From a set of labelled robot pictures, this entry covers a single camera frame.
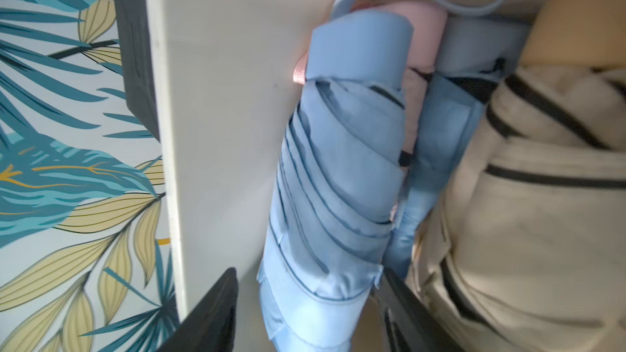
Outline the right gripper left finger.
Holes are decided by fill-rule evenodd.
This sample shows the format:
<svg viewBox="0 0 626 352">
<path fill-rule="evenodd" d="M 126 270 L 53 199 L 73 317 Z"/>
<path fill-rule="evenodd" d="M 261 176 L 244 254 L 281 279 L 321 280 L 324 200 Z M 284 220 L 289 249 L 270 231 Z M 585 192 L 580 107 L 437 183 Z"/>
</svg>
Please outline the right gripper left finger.
<svg viewBox="0 0 626 352">
<path fill-rule="evenodd" d="M 233 351 L 238 294 L 236 269 L 230 267 L 158 351 Z"/>
</svg>

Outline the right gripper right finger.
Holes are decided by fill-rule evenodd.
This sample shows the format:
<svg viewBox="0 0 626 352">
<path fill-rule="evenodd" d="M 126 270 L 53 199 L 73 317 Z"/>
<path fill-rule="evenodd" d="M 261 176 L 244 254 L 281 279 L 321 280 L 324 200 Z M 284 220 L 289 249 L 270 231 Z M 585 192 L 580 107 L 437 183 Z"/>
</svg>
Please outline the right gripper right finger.
<svg viewBox="0 0 626 352">
<path fill-rule="evenodd" d="M 383 347 L 389 352 L 463 352 L 409 287 L 385 269 L 376 288 Z"/>
</svg>

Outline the beige umbrella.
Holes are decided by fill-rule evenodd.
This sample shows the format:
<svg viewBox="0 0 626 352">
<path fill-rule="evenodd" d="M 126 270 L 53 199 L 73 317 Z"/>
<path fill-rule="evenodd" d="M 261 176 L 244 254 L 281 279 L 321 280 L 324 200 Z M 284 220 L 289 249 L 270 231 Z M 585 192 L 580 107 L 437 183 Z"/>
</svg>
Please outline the beige umbrella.
<svg viewBox="0 0 626 352">
<path fill-rule="evenodd" d="M 625 0 L 548 0 L 408 282 L 466 351 L 625 348 Z"/>
</svg>

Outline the beige plastic storage box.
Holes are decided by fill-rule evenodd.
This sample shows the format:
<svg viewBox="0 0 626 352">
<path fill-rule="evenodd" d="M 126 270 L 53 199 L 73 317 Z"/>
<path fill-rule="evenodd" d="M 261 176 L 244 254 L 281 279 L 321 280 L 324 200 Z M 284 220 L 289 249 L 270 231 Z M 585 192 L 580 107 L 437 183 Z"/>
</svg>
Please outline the beige plastic storage box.
<svg viewBox="0 0 626 352">
<path fill-rule="evenodd" d="M 449 14 L 446 24 L 458 16 L 521 21 L 531 27 L 525 47 L 547 1 L 504 0 L 484 16 Z M 185 320 L 234 267 L 234 351 L 278 351 L 258 274 L 285 128 L 303 92 L 296 70 L 334 2 L 148 0 L 179 313 Z M 385 351 L 377 287 L 348 351 Z"/>
</svg>

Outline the pink umbrella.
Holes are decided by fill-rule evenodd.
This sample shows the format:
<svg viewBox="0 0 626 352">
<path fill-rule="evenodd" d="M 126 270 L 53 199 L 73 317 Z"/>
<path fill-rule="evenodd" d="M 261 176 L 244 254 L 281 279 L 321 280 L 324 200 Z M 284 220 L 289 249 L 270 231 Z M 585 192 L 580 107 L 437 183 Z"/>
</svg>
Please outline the pink umbrella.
<svg viewBox="0 0 626 352">
<path fill-rule="evenodd" d="M 417 143 L 426 81 L 445 10 L 399 2 L 352 11 L 316 28 L 296 74 L 303 126 L 323 171 L 398 175 Z"/>
</svg>

